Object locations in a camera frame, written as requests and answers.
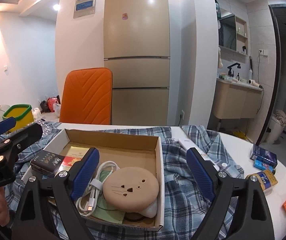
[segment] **plastic bag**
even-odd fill
[[[40,103],[40,107],[42,108],[43,112],[46,112],[46,113],[51,112],[51,110],[49,109],[49,106],[47,105],[47,102],[45,100]]]
[[[32,109],[32,114],[35,121],[41,119],[41,111],[38,107]]]
[[[49,98],[47,100],[47,105],[49,106],[49,109],[51,112],[54,112],[54,109],[53,109],[53,104],[57,104],[58,103],[58,99],[57,98]]]
[[[60,104],[53,104],[53,109],[57,117],[60,117],[61,112],[61,105]]]

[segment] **white table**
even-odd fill
[[[151,126],[121,126],[121,125],[94,125],[94,124],[70,124],[63,123],[59,129],[77,129],[77,130],[106,130],[106,129],[128,129],[128,128],[149,128]],[[180,127],[171,127],[172,138],[186,138],[187,135]],[[260,171],[253,167],[253,161],[250,160],[249,155],[252,144],[234,137],[232,135],[220,133],[222,141],[228,153],[239,164],[245,172],[245,176],[251,173]],[[266,196],[270,213],[272,216],[275,240],[281,240],[286,235],[286,212],[282,208],[282,204],[286,200],[286,167],[278,162],[275,177],[278,184]]]

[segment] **faucet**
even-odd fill
[[[229,70],[228,70],[228,75],[229,75],[230,77],[234,77],[234,70],[233,70],[233,73],[232,73],[232,67],[234,67],[234,66],[236,66],[236,65],[237,65],[237,68],[241,68],[241,64],[238,63],[238,62],[236,62],[236,63],[234,63],[234,64],[232,64],[232,65],[230,65],[230,66],[227,67],[227,68],[229,69]]]

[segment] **white plastic bag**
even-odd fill
[[[41,119],[41,111],[38,107],[32,109],[32,114],[35,121]]]
[[[57,117],[60,117],[61,112],[61,105],[60,104],[53,104],[53,109]]]

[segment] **cardboard box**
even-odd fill
[[[259,160],[263,163],[266,163],[269,166],[272,166],[273,168],[276,168],[277,166],[277,156],[275,153],[272,153],[268,150],[265,150],[255,144],[252,146],[250,159],[255,161]]]
[[[120,168],[141,167],[147,169],[158,180],[158,208],[155,218],[144,218],[139,222],[124,219],[123,224],[115,224],[97,219],[83,217],[85,220],[104,225],[135,228],[146,231],[158,231],[164,225],[164,166],[162,145],[159,137],[105,133],[99,131],[62,130],[44,148],[44,150],[66,156],[75,147],[95,147],[100,153],[99,165],[105,161],[114,161]],[[22,180],[35,175],[31,167],[24,174]]]

